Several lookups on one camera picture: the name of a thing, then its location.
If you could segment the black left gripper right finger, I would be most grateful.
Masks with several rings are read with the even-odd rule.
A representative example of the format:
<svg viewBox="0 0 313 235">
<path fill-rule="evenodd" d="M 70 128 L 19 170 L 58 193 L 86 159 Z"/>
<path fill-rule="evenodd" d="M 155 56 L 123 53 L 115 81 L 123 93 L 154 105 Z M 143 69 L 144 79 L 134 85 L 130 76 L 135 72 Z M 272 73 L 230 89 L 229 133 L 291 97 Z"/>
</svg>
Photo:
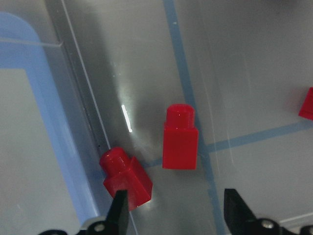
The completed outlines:
<svg viewBox="0 0 313 235">
<path fill-rule="evenodd" d="M 234 188 L 224 190 L 224 220 L 232 235 L 280 235 L 273 220 L 257 218 Z"/>
</svg>

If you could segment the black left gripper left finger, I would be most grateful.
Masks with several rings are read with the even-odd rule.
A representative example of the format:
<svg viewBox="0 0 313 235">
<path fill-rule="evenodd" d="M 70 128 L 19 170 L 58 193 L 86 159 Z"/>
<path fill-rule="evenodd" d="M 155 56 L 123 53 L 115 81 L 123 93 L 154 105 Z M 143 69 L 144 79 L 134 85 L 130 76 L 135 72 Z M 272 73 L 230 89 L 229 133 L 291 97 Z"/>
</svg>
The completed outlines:
<svg viewBox="0 0 313 235">
<path fill-rule="evenodd" d="M 81 235 L 126 235 L 129 223 L 128 193 L 118 190 L 112 201 L 105 220 L 97 220 L 86 229 L 80 230 Z"/>
</svg>

